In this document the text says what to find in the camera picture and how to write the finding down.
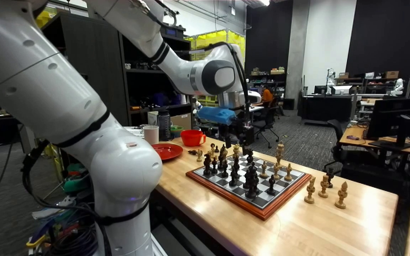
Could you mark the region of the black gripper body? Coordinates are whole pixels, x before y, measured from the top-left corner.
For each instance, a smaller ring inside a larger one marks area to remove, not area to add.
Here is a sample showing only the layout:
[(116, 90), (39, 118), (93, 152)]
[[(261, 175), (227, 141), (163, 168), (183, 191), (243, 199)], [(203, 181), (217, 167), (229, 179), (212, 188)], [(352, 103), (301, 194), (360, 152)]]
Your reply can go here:
[(217, 139), (226, 144), (249, 145), (253, 142), (251, 128), (244, 122), (231, 122), (230, 125), (217, 125)]

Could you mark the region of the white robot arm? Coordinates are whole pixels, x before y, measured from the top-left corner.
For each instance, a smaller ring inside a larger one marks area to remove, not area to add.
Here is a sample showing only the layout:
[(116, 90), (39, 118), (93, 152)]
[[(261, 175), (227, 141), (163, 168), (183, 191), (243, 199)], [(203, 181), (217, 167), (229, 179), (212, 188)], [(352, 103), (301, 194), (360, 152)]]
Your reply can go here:
[[(162, 161), (145, 139), (125, 130), (99, 95), (44, 37), (34, 13), (48, 0), (0, 0), (0, 107), (34, 134), (62, 148), (89, 172), (98, 256), (153, 256), (149, 195)], [(187, 95), (237, 93), (239, 58), (220, 44), (197, 61), (163, 41), (157, 0), (85, 0)]]

